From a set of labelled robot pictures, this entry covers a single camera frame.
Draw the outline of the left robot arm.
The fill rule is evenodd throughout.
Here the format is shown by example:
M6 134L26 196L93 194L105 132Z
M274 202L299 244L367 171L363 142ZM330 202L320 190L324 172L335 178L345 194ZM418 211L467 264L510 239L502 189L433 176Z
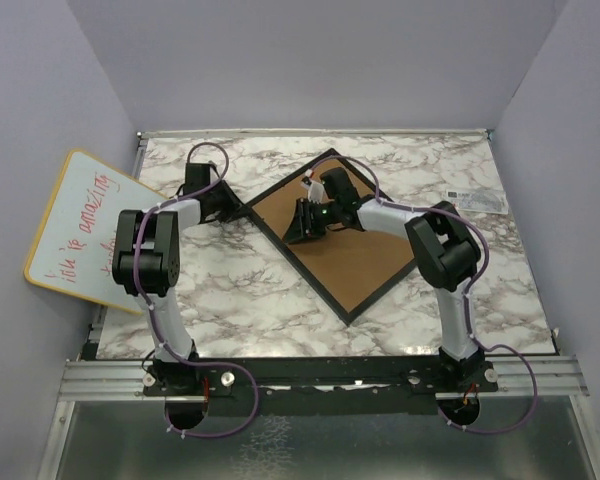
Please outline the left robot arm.
M155 360L166 382L186 395L200 385L195 342L176 299L184 230L241 214L243 203L213 164L189 163L178 195L149 209L125 209L115 230L112 276L147 317Z

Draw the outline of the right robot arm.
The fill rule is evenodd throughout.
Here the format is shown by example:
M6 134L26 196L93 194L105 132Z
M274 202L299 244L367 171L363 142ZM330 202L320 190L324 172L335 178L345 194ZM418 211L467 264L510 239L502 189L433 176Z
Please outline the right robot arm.
M283 242L292 245L318 240L336 224L407 240L421 276L436 294L442 327L441 383L452 391L471 384L484 360L484 348L475 338L470 299L481 251L468 222L447 201L425 208L408 207L376 195L362 197L342 167L326 171L319 181L306 174L302 183L308 194L296 201Z

